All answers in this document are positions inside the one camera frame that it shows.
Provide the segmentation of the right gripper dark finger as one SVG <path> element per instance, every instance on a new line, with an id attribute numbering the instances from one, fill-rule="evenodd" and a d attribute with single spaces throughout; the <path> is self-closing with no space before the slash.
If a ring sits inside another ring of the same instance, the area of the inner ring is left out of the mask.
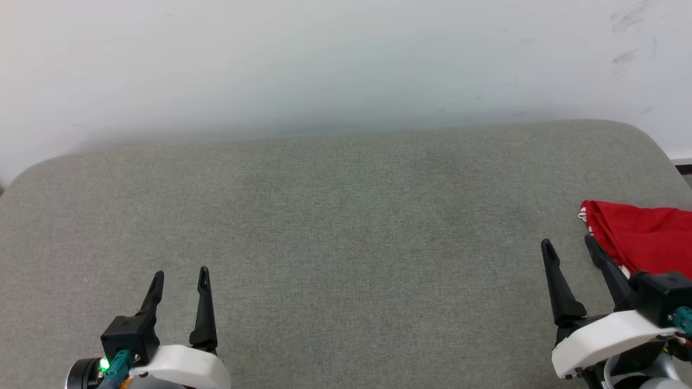
<path id="1" fill-rule="evenodd" d="M 549 239 L 541 241 L 541 253 L 555 325 L 569 327 L 574 321 L 585 318 L 587 310 L 569 288 L 560 269 L 560 259 Z"/>
<path id="2" fill-rule="evenodd" d="M 608 291 L 614 303 L 614 312 L 633 310 L 633 289 L 628 278 L 616 266 L 592 234 L 584 237 L 594 266 L 601 271 Z"/>

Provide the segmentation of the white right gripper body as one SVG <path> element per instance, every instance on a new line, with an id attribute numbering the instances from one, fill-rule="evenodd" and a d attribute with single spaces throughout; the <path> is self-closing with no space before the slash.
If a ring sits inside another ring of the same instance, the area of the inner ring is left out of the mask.
<path id="1" fill-rule="evenodd" d="M 574 377 L 578 368 L 591 367 L 656 337 L 680 331 L 674 326 L 660 327 L 637 311 L 615 312 L 568 335 L 552 350 L 551 361 L 558 377 Z"/>

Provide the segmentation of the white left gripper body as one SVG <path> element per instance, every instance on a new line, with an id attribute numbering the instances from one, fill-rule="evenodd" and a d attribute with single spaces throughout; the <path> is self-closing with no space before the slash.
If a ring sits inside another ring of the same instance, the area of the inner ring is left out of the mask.
<path id="1" fill-rule="evenodd" d="M 230 372 L 220 357 L 184 345 L 159 347 L 148 364 L 132 367 L 129 374 L 194 388 L 231 388 Z"/>

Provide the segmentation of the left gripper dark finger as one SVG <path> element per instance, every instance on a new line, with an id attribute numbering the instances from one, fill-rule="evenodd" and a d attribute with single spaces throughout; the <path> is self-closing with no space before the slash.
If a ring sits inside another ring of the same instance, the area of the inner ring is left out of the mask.
<path id="1" fill-rule="evenodd" d="M 209 269 L 201 266 L 198 274 L 198 305 L 195 327 L 189 335 L 190 346 L 201 351 L 216 351 L 217 325 L 210 285 Z"/>
<path id="2" fill-rule="evenodd" d="M 155 318 L 159 303 L 162 300 L 163 288 L 165 283 L 165 273 L 157 271 L 149 285 L 143 303 L 135 316 L 145 318 Z"/>

